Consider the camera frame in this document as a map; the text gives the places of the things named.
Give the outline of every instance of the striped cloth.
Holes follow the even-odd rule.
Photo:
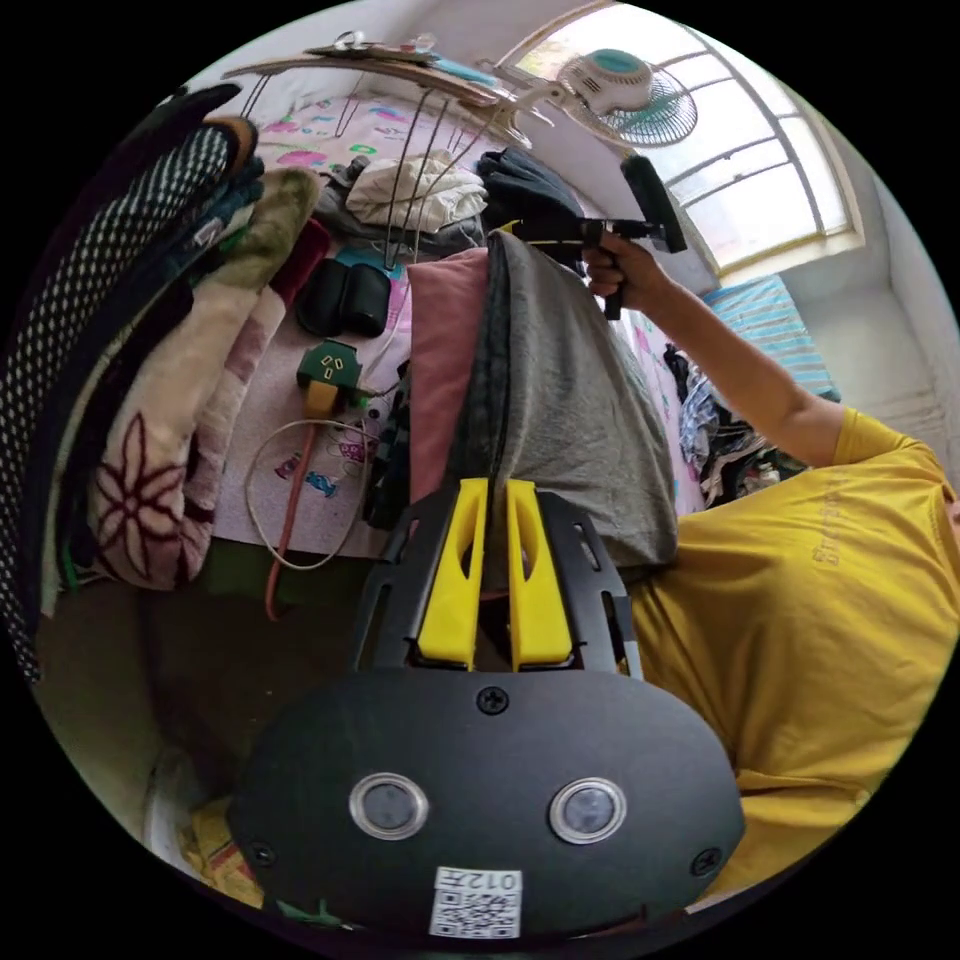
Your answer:
[[[703,302],[735,333],[775,360],[802,387],[839,401],[830,374],[780,277],[708,293]]]

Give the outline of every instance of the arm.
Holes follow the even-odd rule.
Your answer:
[[[674,283],[642,247],[606,235],[588,251],[591,291],[606,296],[624,281],[624,306],[646,314],[706,374],[758,433],[812,467],[834,462],[845,410],[799,386],[754,346],[741,340],[692,293]]]

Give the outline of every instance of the wall fan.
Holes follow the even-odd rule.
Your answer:
[[[518,106],[541,100],[618,147],[667,147],[697,124],[690,92],[664,67],[622,50],[595,50],[568,60],[552,82],[539,82]]]

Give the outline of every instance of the bed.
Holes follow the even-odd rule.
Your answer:
[[[391,96],[363,96],[318,99],[316,102],[261,124],[257,148],[268,170],[291,166],[307,167],[323,174],[337,165],[346,166],[359,155],[399,158],[413,121],[414,103]],[[263,105],[258,112],[262,116]],[[472,168],[488,150],[507,144],[482,135],[471,146],[475,128],[464,127],[456,118],[444,118],[434,133],[437,113],[425,107],[410,140],[409,154],[420,154],[430,146],[449,150],[454,156],[470,147],[460,163]],[[589,202],[579,197],[588,215],[598,216]],[[329,255],[335,255],[336,247]],[[386,390],[394,382],[396,368],[409,356],[411,294],[404,277],[394,279],[387,331],[389,349],[371,371],[369,386]],[[696,476],[684,462],[678,429],[679,399],[663,354],[663,334],[649,320],[634,311],[624,311],[619,333],[638,358],[669,438],[674,470],[677,513],[703,508],[703,496]],[[361,363],[380,352],[378,341],[354,340]],[[211,545],[202,579],[213,592],[243,592],[262,596],[270,556],[251,522],[245,501],[245,480],[258,448],[281,425],[300,416],[301,396],[294,373],[304,350],[315,344],[297,325],[292,313],[281,323],[251,381],[234,429]],[[392,392],[371,402],[365,411],[352,411],[348,422],[370,437],[376,437],[392,402]],[[327,430],[311,461],[311,472],[301,496],[297,522],[290,542],[291,558],[304,562],[336,548],[356,512],[362,490],[364,437],[349,429]],[[251,479],[251,491],[262,526],[278,536],[289,495],[292,465],[301,445],[297,430],[268,444]],[[285,574],[278,597],[281,601],[315,601],[318,590],[335,596],[347,585],[357,586],[365,576],[370,558],[376,557],[386,534],[357,522],[339,551],[337,560],[309,574]]]

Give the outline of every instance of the lens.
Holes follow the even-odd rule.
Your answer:
[[[350,816],[378,840],[406,840],[426,822],[429,804],[412,781],[395,773],[364,777],[350,792]]]
[[[614,834],[627,813],[623,791],[592,777],[567,784],[550,804],[550,827],[567,843],[599,843]]]

